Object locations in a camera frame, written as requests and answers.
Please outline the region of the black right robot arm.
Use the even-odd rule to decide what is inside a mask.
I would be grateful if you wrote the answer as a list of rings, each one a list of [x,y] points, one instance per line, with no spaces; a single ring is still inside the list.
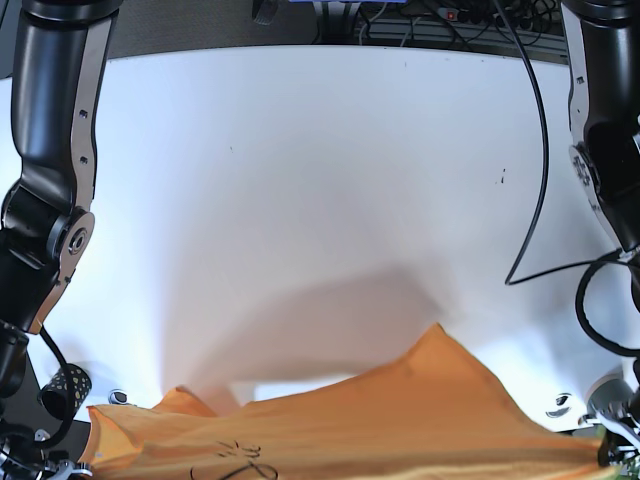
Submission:
[[[1,395],[15,395],[33,335],[93,234],[96,114],[120,3],[25,1],[15,44],[11,132],[19,179],[1,205]]]

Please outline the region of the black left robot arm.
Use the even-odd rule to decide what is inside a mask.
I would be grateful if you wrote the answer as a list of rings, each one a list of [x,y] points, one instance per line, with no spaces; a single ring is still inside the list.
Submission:
[[[618,248],[596,260],[562,265],[513,280],[544,204],[549,177],[549,134],[541,90],[525,46],[499,1],[493,1],[527,71],[538,108],[543,165],[537,203],[522,246],[505,279],[514,286],[562,270],[587,267],[575,294],[575,314],[583,333],[605,351],[634,359],[639,381],[639,347],[623,346],[599,333],[584,308],[587,288],[606,265],[630,270],[631,298],[639,314],[639,1],[559,1],[571,86],[570,160],[589,205]],[[623,379],[596,385],[586,402],[586,421],[603,425],[639,449],[639,387]]]

